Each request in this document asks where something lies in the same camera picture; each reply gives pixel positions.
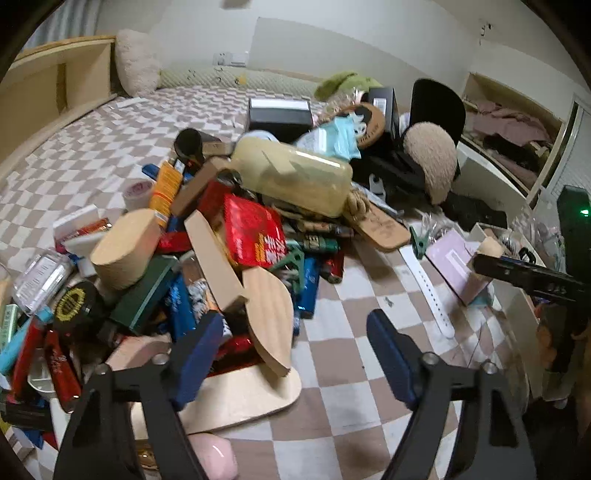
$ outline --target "pillow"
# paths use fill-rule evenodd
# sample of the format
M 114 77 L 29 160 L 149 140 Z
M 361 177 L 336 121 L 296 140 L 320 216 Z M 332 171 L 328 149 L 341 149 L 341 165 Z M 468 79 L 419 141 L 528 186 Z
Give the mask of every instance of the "pillow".
M 120 30 L 115 42 L 115 66 L 119 81 L 132 97 L 153 93 L 160 78 L 160 64 L 148 34 Z

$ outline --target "beige fluffy cushion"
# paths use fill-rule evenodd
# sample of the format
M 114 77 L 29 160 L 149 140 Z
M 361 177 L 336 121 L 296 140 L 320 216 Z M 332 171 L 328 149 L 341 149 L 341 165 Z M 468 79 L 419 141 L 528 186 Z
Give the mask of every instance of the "beige fluffy cushion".
M 407 130 L 404 150 L 423 168 L 431 203 L 443 203 L 452 188 L 457 166 L 452 138 L 439 125 L 422 122 Z
M 115 65 L 121 86 L 132 97 L 153 93 L 160 79 L 160 64 L 148 34 L 120 30 L 115 43 Z

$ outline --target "checkered bed sheet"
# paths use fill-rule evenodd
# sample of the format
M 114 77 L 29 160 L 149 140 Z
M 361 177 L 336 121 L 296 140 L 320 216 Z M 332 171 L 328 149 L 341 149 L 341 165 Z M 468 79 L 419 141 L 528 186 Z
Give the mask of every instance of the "checkered bed sheet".
M 115 220 L 124 208 L 123 189 L 145 178 L 143 165 L 166 160 L 179 130 L 193 127 L 234 141 L 252 96 L 292 98 L 221 87 L 164 89 L 126 108 L 114 100 L 63 128 L 8 177 L 0 197 L 0 258 L 13 273 L 22 271 L 36 249 L 52 246 L 52 222 L 89 203 Z M 321 107 L 312 102 L 315 112 Z M 427 259 L 423 266 L 456 328 L 453 340 L 439 332 L 400 253 L 378 253 L 361 240 L 354 246 L 343 283 L 321 280 L 316 314 L 302 322 L 292 352 L 300 398 L 280 413 L 216 432 L 231 440 L 241 480 L 381 477 L 410 412 L 390 392 L 366 337 L 365 321 L 375 308 L 450 364 L 490 358 L 507 367 L 514 361 L 502 313 L 462 307 Z M 459 409 L 450 405 L 432 479 L 445 474 Z

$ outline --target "blue gripper pad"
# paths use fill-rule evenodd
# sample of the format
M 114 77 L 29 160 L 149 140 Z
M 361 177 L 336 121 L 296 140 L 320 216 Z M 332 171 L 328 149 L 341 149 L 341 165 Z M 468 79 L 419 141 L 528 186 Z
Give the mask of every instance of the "blue gripper pad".
M 174 345 L 168 363 L 172 383 L 168 396 L 176 411 L 195 400 L 212 367 L 222 333 L 222 314 L 210 311 L 201 317 L 195 330 L 189 331 Z
M 368 315 L 368 340 L 384 371 L 390 390 L 398 400 L 414 410 L 422 395 L 421 350 L 408 336 L 398 333 L 381 309 Z

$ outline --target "green clothespin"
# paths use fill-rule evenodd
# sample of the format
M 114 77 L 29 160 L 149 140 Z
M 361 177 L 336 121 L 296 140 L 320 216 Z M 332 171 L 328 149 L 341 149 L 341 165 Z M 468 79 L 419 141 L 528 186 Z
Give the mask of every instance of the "green clothespin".
M 275 265 L 269 268 L 269 271 L 274 272 L 287 265 L 293 265 L 298 272 L 298 280 L 293 283 L 294 293 L 297 295 L 304 285 L 304 252 L 298 248 L 294 248 Z
M 414 255 L 418 260 L 421 260 L 425 256 L 427 247 L 429 246 L 429 234 L 427 233 L 425 236 L 418 236 L 413 227 L 411 227 L 409 230 L 410 240 L 413 244 Z

